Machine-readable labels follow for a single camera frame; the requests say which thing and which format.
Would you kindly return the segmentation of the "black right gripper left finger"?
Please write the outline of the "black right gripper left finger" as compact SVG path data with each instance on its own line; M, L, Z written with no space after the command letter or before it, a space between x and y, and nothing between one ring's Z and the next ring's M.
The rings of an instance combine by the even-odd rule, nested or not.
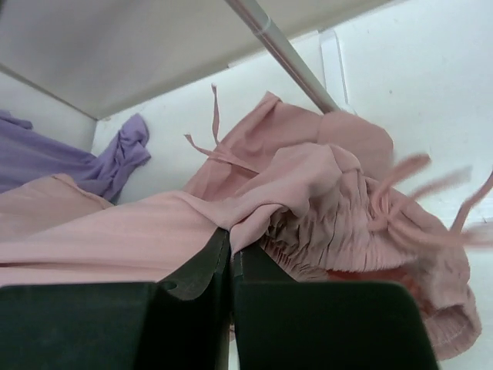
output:
M1 290L3 369L225 369L229 235L158 282Z

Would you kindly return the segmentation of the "pink trousers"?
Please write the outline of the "pink trousers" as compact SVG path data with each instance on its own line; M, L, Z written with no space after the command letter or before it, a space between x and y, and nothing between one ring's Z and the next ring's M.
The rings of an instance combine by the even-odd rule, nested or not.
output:
M393 161L387 132L358 116L325 116L267 93L181 191L104 207L65 175L1 197L1 283L158 281L201 251L217 228L233 253L259 242L297 281L393 281L415 299L440 360L481 334L465 250L492 245L465 228L487 180L450 227L418 200L466 181L454 171L405 195L395 185L429 163Z

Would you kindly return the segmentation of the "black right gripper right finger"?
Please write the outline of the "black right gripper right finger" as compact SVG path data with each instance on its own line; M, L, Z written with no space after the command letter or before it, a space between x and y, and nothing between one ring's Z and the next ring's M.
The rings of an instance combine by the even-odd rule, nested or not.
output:
M418 308L387 282L297 282L259 244L233 258L241 369L437 369Z

